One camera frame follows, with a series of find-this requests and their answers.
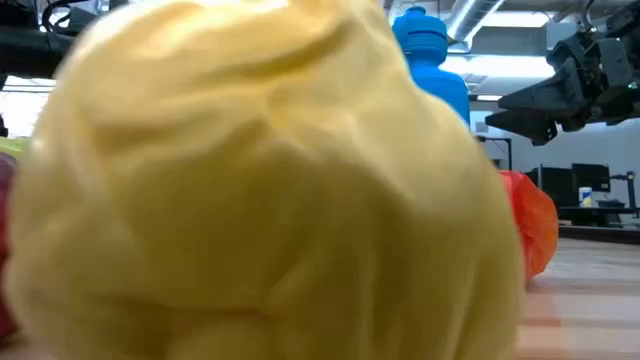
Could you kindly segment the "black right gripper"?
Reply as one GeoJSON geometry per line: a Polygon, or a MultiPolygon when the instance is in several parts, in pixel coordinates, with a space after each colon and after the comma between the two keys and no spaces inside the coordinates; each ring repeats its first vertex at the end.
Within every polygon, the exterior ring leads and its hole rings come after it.
{"type": "Polygon", "coordinates": [[[557,73],[503,96],[498,105],[506,111],[487,116],[485,123],[543,146],[558,127],[578,131],[640,118],[640,37],[572,35],[554,46],[547,63],[557,73]],[[573,67],[563,68],[566,63],[573,67]],[[569,116],[543,112],[574,110],[569,116]]]}

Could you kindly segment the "orange toy fruit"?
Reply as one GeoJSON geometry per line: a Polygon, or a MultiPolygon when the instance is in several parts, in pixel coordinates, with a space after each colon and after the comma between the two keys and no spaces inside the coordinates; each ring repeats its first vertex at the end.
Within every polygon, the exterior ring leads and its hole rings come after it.
{"type": "Polygon", "coordinates": [[[559,240],[559,219],[553,200],[524,173],[499,171],[512,206],[524,258],[525,283],[543,273],[559,240]]]}

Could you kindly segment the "blue plastic bottle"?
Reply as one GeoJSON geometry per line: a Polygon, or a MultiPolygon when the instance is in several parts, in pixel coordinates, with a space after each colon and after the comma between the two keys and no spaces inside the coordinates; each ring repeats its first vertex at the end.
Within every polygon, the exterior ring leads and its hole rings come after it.
{"type": "Polygon", "coordinates": [[[470,125],[470,101],[464,79],[440,66],[448,54],[445,23],[421,6],[408,8],[392,25],[394,35],[419,88],[452,107],[470,125]]]}

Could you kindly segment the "large yellow toy fruit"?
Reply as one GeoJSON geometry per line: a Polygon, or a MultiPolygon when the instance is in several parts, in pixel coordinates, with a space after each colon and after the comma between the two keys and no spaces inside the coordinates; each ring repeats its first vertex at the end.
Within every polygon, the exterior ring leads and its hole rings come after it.
{"type": "Polygon", "coordinates": [[[5,293],[57,360],[511,360],[502,179],[377,0],[144,0],[57,71],[5,293]]]}

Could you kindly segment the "grey ceiling box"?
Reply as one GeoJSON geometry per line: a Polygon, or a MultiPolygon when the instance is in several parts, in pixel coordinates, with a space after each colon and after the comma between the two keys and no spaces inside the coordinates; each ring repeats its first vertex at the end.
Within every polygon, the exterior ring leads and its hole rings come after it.
{"type": "Polygon", "coordinates": [[[471,47],[473,55],[542,56],[546,52],[542,27],[482,27],[471,47]]]}

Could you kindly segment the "black computer monitor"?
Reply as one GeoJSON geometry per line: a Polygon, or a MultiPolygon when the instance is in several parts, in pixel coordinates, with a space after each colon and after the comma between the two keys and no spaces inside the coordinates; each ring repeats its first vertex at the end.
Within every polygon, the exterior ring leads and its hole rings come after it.
{"type": "Polygon", "coordinates": [[[539,185],[553,200],[557,207],[575,207],[578,205],[578,194],[574,184],[573,172],[570,168],[540,168],[539,185]]]}
{"type": "Polygon", "coordinates": [[[609,167],[600,164],[573,163],[572,172],[577,188],[590,187],[594,192],[610,192],[609,167]]]}

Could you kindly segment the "dark office desk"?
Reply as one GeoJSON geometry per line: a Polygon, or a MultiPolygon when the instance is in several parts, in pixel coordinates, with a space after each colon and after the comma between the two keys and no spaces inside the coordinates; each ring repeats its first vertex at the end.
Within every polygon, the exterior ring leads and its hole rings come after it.
{"type": "Polygon", "coordinates": [[[623,207],[559,207],[557,210],[560,220],[570,221],[574,226],[607,227],[609,218],[615,217],[620,221],[621,215],[640,215],[640,208],[623,207]]]}

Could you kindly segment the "black metal frame stand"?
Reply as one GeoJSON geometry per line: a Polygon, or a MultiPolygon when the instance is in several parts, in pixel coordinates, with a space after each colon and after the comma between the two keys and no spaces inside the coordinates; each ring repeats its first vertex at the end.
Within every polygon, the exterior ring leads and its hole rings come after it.
{"type": "Polygon", "coordinates": [[[507,170],[514,170],[513,168],[513,144],[512,139],[508,137],[487,137],[483,135],[476,135],[476,139],[481,143],[486,142],[504,142],[506,144],[506,149],[499,147],[498,148],[503,152],[507,159],[507,170]]]}

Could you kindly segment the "silver air duct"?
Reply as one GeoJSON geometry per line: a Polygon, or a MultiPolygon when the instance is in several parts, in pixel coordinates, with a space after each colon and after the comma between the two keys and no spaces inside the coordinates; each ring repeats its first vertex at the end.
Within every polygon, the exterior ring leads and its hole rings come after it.
{"type": "Polygon", "coordinates": [[[483,21],[493,14],[505,0],[456,0],[447,18],[447,34],[457,42],[470,41],[483,21]]]}

